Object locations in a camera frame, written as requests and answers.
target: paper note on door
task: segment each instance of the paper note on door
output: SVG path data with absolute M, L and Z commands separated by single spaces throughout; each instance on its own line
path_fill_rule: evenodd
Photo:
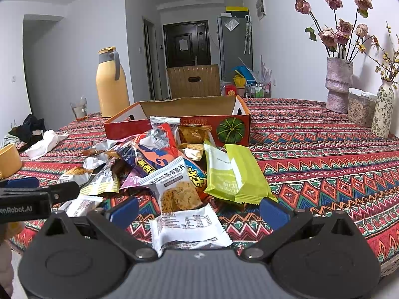
M 188 41 L 187 39 L 180 39 L 179 40 L 180 50 L 181 51 L 188 51 Z

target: refrigerator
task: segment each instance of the refrigerator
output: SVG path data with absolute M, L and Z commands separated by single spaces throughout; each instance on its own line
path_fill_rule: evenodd
M 220 48 L 220 73 L 223 81 L 234 83 L 233 77 L 235 72 L 233 68 L 243 65 L 240 58 L 246 66 L 253 70 L 252 46 L 251 54 L 248 52 L 249 37 L 247 43 L 247 51 L 244 54 L 245 34 L 247 19 L 237 17 L 239 25 L 230 31 L 225 23 L 230 21 L 230 17 L 218 17 L 218 36 Z

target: floor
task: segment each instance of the floor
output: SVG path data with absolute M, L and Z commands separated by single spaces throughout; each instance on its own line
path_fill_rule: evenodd
M 12 252 L 12 265 L 14 271 L 17 271 L 21 255 Z M 19 283 L 18 275 L 15 273 L 13 280 L 14 293 L 11 299 L 27 299 L 21 284 Z M 399 270 L 384 278 L 378 285 L 372 299 L 394 299 L 398 298 L 399 294 Z

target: table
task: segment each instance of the table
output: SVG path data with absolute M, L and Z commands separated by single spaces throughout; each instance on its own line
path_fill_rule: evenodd
M 314 215 L 343 209 L 355 222 L 382 264 L 382 275 L 399 265 L 399 139 L 383 140 L 325 108 L 325 103 L 292 99 L 245 99 L 251 110 L 250 149 L 279 202 L 289 209 L 310 208 Z M 70 136 L 53 151 L 23 167 L 12 178 L 36 176 L 41 185 L 56 183 L 66 170 L 81 165 L 81 151 L 104 140 L 99 114 L 72 122 L 60 131 Z M 126 199 L 107 199 L 113 207 Z M 151 242 L 149 220 L 159 214 L 148 192 L 137 195 L 138 217 L 128 231 Z M 235 207 L 208 197 L 234 248 L 244 248 L 269 235 L 258 206 Z M 43 221 L 27 222 L 11 241 L 24 250 Z

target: yellow thermos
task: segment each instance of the yellow thermos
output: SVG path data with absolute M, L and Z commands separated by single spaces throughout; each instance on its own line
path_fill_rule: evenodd
M 116 47 L 101 49 L 99 55 L 96 83 L 101 115 L 112 117 L 130 106 L 126 77 Z

